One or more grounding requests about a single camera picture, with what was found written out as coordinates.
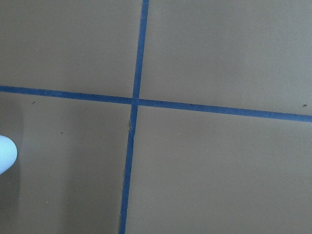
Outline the light blue cup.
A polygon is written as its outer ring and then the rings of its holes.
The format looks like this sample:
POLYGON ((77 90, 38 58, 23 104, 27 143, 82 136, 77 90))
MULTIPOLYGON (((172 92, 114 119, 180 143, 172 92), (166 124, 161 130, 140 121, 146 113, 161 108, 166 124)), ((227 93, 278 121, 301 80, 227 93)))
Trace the light blue cup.
POLYGON ((6 136, 0 136, 0 174, 6 172, 15 163, 17 155, 15 143, 6 136))

